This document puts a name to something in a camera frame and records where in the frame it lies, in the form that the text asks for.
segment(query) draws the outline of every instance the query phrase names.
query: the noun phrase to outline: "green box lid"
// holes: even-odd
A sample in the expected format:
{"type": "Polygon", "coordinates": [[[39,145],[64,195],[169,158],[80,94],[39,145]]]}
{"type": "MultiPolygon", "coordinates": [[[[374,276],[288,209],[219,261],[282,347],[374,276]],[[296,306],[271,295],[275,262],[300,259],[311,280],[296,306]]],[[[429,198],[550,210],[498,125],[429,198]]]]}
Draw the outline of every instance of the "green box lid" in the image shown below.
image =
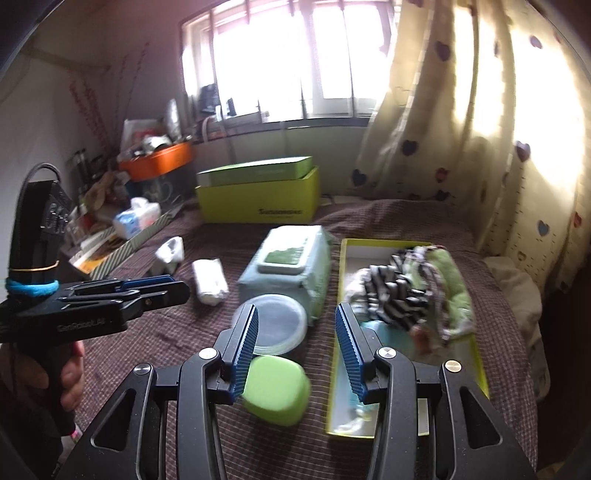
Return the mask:
{"type": "Polygon", "coordinates": [[[199,186],[297,180],[312,170],[312,157],[273,158],[212,168],[197,174],[199,186]]]}

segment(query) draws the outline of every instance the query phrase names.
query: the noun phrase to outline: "cardboard box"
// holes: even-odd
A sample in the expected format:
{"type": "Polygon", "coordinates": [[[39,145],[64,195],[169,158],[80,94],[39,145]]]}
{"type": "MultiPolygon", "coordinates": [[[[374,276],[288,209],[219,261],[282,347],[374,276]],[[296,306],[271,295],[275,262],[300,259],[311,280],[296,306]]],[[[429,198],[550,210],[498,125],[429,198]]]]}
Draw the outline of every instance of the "cardboard box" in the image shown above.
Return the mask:
{"type": "Polygon", "coordinates": [[[314,167],[297,180],[197,187],[206,223],[310,223],[320,202],[320,173],[314,167]]]}
{"type": "Polygon", "coordinates": [[[201,187],[217,187],[259,181],[297,180],[307,175],[313,167],[312,157],[275,158],[205,170],[197,174],[197,181],[201,187]]]}
{"type": "MultiPolygon", "coordinates": [[[[371,240],[359,238],[345,238],[340,246],[339,260],[339,293],[338,301],[345,296],[345,289],[353,280],[355,272],[369,265],[386,265],[390,255],[398,248],[411,248],[418,245],[429,245],[423,242],[399,240],[371,240]]],[[[455,339],[450,347],[453,358],[472,376],[478,386],[488,397],[488,382],[476,338],[474,334],[455,339]]],[[[355,409],[351,408],[350,399],[353,393],[347,370],[340,353],[339,342],[335,335],[333,359],[330,372],[329,404],[326,415],[326,433],[329,435],[372,439],[376,429],[378,417],[377,406],[365,412],[365,421],[359,422],[355,409]]],[[[427,401],[417,399],[419,436],[429,435],[429,416],[427,401]]]]}

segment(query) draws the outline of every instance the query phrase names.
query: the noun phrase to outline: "black cable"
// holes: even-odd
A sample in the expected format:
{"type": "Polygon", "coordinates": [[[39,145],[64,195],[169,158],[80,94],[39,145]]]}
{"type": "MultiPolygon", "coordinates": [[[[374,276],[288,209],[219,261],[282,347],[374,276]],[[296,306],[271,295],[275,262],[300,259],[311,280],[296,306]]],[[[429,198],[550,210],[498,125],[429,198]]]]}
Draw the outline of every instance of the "black cable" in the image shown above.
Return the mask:
{"type": "Polygon", "coordinates": [[[51,163],[38,163],[29,171],[29,173],[27,173],[25,180],[22,182],[21,191],[18,194],[17,209],[14,213],[14,231],[12,233],[13,242],[11,245],[12,261],[10,262],[10,268],[21,268],[21,248],[19,239],[22,201],[24,200],[25,192],[27,191],[27,185],[29,184],[35,173],[37,173],[40,170],[51,170],[53,173],[56,174],[58,183],[61,183],[60,171],[57,169],[55,165],[52,165],[51,163]]]}

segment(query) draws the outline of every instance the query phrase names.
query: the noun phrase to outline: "blue gripper pad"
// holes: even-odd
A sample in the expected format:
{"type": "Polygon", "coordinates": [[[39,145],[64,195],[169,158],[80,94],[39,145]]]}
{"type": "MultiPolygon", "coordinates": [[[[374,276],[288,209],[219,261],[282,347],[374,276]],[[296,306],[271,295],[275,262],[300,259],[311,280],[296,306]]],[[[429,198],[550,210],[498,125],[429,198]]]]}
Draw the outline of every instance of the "blue gripper pad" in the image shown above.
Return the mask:
{"type": "Polygon", "coordinates": [[[228,342],[226,350],[222,354],[225,370],[230,372],[229,394],[232,401],[236,401],[246,384],[248,369],[251,365],[252,355],[258,336],[258,311],[254,305],[244,305],[236,326],[228,342]]]}
{"type": "Polygon", "coordinates": [[[368,393],[366,382],[376,374],[374,355],[348,303],[335,310],[335,331],[351,389],[363,402],[368,393]]]}

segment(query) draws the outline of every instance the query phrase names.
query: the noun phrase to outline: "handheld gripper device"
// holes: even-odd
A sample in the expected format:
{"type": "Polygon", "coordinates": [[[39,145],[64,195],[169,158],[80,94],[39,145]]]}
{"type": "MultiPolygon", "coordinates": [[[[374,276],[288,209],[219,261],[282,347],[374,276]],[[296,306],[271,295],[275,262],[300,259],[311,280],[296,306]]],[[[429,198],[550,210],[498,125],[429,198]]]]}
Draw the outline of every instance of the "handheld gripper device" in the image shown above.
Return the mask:
{"type": "Polygon", "coordinates": [[[38,400],[50,412],[53,430],[65,436],[76,428],[74,412],[65,412],[60,403],[60,374],[71,356],[70,343],[122,332],[144,312],[185,303],[190,291],[168,275],[60,285],[59,248],[72,211],[60,183],[58,169],[40,163],[22,184],[12,231],[8,298],[0,304],[0,343],[16,345],[47,371],[49,388],[38,400]],[[52,171],[56,179],[31,181],[40,170],[52,171]]]}
{"type": "Polygon", "coordinates": [[[379,404],[368,480],[415,478],[417,398],[428,401],[428,478],[535,480],[511,430],[459,362],[411,362],[360,326],[348,303],[337,307],[335,329],[353,392],[379,404]]]}
{"type": "Polygon", "coordinates": [[[169,401],[177,402],[177,477],[225,480],[215,405],[232,405],[244,391],[257,335],[256,307],[245,305],[234,328],[182,365],[137,365],[86,429],[57,480],[164,480],[169,401]]]}

